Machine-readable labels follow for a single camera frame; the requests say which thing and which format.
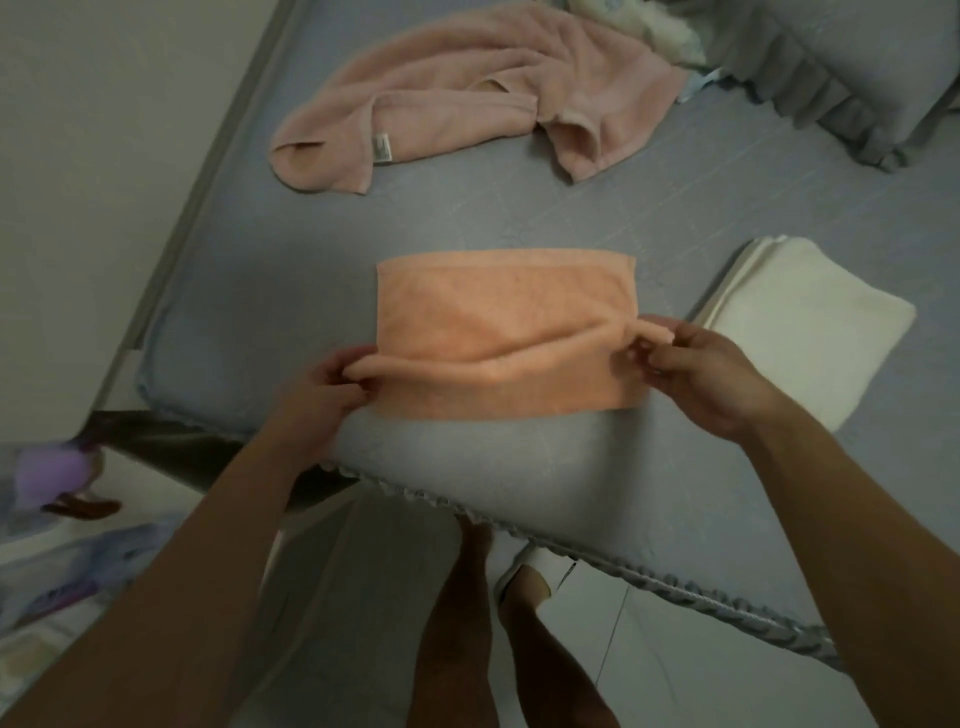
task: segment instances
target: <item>gray bedsheet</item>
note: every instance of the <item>gray bedsheet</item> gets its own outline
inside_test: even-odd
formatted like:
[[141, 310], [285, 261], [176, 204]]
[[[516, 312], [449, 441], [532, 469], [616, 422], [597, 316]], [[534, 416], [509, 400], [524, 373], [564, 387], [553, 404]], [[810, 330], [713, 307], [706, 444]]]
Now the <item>gray bedsheet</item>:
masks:
[[[637, 258], [641, 310], [683, 317], [749, 239], [802, 235], [917, 306], [917, 323], [840, 438], [960, 547], [960, 125], [946, 124], [924, 164], [892, 177], [851, 163], [823, 130], [795, 131], [741, 90], [710, 88], [675, 108], [645, 150], [577, 185], [542, 134], [377, 168], [366, 197], [299, 194], [273, 177], [272, 132], [341, 62], [440, 8], [472, 4], [482, 3], [310, 7], [153, 326], [141, 373], [149, 402], [215, 431], [252, 432], [293, 372], [373, 339], [374, 266], [384, 258], [619, 251]], [[399, 423], [363, 412], [336, 456], [767, 639], [828, 653], [828, 643], [810, 641], [816, 629], [798, 629], [820, 617], [749, 463], [659, 395], [637, 411], [507, 423]]]

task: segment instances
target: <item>slipper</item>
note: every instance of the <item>slipper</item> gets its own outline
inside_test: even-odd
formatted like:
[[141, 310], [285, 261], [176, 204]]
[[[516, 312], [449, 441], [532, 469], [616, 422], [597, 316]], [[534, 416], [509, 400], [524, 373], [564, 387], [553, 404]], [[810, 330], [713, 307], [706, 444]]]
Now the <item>slipper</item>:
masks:
[[522, 566], [530, 567], [542, 576], [550, 590], [550, 595], [553, 596], [560, 589], [560, 585], [573, 572], [577, 562], [568, 556], [558, 556], [547, 548], [527, 544], [516, 555], [514, 564], [497, 580], [494, 588], [497, 604], [503, 602], [503, 595], [507, 592], [507, 587], [510, 586], [510, 582], [513, 581], [514, 576]]

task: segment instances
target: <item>towel tag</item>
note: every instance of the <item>towel tag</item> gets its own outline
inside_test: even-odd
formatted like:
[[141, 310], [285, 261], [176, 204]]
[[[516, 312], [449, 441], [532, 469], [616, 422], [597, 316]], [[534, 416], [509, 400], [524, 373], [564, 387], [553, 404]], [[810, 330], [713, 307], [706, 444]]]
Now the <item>towel tag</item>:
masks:
[[394, 153], [390, 151], [390, 135], [379, 133], [373, 135], [373, 163], [386, 164], [394, 160]]

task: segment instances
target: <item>leg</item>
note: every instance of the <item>leg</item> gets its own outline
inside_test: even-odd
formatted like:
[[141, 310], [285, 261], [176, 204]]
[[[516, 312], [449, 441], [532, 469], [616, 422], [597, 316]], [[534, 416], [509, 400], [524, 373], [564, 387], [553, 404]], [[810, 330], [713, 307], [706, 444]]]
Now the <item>leg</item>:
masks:
[[619, 728], [593, 681], [537, 618], [550, 596], [543, 577], [520, 567], [503, 595], [500, 621], [514, 651], [516, 693], [530, 728]]
[[496, 728], [487, 681], [492, 630], [485, 566], [489, 526], [458, 518], [457, 557], [423, 629], [407, 728]]

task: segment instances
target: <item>orange towel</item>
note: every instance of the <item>orange towel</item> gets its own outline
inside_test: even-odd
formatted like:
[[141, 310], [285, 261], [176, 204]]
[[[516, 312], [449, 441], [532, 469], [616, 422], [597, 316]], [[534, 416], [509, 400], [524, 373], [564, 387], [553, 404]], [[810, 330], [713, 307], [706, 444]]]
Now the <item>orange towel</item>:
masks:
[[381, 414], [496, 420], [637, 405], [647, 387], [626, 348], [671, 343], [636, 315], [635, 260], [583, 250], [428, 253], [377, 266]]
[[366, 192], [375, 138], [377, 160], [409, 161], [539, 123], [579, 181], [639, 150], [686, 76], [642, 41], [541, 3], [461, 12], [341, 68], [283, 122], [271, 164], [297, 189]]

